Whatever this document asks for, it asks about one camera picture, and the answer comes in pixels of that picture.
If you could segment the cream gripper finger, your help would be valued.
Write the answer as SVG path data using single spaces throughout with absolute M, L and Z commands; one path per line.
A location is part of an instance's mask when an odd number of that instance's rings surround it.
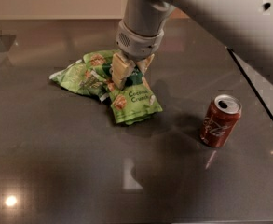
M 143 75 L 146 73 L 148 67 L 150 66 L 150 64 L 154 60 L 154 58 L 155 58 L 155 55 L 151 54 L 146 59 L 137 62 L 137 67 Z
M 126 80 L 131 75 L 134 68 L 135 62 L 129 60 L 121 51 L 116 52 L 113 55 L 112 80 L 120 90 L 124 88 Z

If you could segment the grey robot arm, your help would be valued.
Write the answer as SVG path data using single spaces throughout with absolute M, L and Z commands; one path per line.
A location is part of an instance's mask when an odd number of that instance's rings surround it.
M 133 61 L 155 53 L 176 8 L 273 84 L 273 0 L 128 0 L 119 48 Z

